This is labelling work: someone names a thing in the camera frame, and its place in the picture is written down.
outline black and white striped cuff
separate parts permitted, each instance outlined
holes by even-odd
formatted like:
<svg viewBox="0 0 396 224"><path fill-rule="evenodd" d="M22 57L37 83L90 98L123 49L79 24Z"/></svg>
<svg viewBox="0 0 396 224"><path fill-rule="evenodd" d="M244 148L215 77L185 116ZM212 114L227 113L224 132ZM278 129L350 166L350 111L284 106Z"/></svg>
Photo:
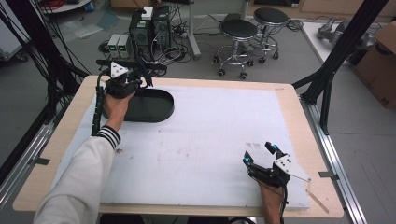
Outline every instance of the black and white striped cuff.
<svg viewBox="0 0 396 224"><path fill-rule="evenodd" d="M107 139L111 146L113 146L113 150L121 141L119 134L107 125L103 126L96 136Z"/></svg>

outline white jacket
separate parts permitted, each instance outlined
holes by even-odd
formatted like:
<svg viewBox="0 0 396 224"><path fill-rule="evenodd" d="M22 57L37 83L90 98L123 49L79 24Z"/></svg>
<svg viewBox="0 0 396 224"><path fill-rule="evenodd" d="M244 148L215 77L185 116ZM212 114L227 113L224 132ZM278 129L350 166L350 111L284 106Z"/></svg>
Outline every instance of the white jacket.
<svg viewBox="0 0 396 224"><path fill-rule="evenodd" d="M43 198L34 223L95 223L120 136L108 126L73 155L56 186Z"/></svg>

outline gray floor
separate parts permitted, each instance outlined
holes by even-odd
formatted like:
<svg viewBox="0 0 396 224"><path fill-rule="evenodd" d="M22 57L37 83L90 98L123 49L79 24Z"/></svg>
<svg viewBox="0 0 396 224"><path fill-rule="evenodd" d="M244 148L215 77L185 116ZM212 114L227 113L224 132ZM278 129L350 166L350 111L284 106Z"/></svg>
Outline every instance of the gray floor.
<svg viewBox="0 0 396 224"><path fill-rule="evenodd" d="M101 8L93 13L83 10L57 15L59 22L79 21L83 25L99 22L108 16ZM201 24L209 17L196 20ZM129 21L116 20L115 26L90 36L87 39L75 39L67 46L78 56L92 74L98 74L96 59L104 59L98 46L108 40L111 34L123 34L128 31ZM215 28L213 21L204 27ZM200 29L196 33L207 32ZM163 78L198 78L217 80L241 80L238 68L226 67L226 75L217 75L218 65L213 64L213 55L217 48L231 41L221 35L197 35L196 39L202 52L197 61L173 63ZM320 60L310 47L302 32L292 32L286 28L276 35L280 44L279 59L269 58L265 64L257 63L247 68L251 82L293 83L316 72ZM257 59L259 52L253 52ZM27 128L34 121L46 103L46 83L31 61L21 63L11 61L0 68L0 120L4 128L0 130L0 164L18 144ZM302 93L306 87L297 90ZM361 205L368 223L396 223L396 110L384 108L353 74L352 68L342 66L333 81L332 101L329 117L330 137L344 165L346 174ZM12 201L22 183L0 211L1 223L30 223L33 213L13 211ZM175 217L153 217L155 223L172 223ZM176 223L185 223L181 217ZM340 219L323 218L286 218L286 223L350 223L347 215Z"/></svg>

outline round stool seat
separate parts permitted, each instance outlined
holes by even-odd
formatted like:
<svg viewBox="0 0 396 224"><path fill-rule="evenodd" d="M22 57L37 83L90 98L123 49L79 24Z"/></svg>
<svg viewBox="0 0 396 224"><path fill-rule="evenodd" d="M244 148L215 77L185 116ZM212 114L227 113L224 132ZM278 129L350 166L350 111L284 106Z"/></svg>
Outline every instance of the round stool seat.
<svg viewBox="0 0 396 224"><path fill-rule="evenodd" d="M256 9L254 11L254 18L259 23L283 23L289 19L284 12L271 7L261 7Z"/></svg>
<svg viewBox="0 0 396 224"><path fill-rule="evenodd" d="M243 20L229 20L221 24L221 31L234 38L252 38L257 34L255 25Z"/></svg>

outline person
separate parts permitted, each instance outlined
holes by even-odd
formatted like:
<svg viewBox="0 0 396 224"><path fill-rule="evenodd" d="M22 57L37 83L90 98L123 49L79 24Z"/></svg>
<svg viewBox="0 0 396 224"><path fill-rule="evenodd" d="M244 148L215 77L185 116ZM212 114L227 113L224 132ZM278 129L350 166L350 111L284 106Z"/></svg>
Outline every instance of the person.
<svg viewBox="0 0 396 224"><path fill-rule="evenodd" d="M58 183L40 202L34 223L96 223L114 150L120 143L118 130L133 96L134 93L123 99L105 97L106 124L76 150ZM280 223L281 189L271 189L264 183L259 186L266 223Z"/></svg>

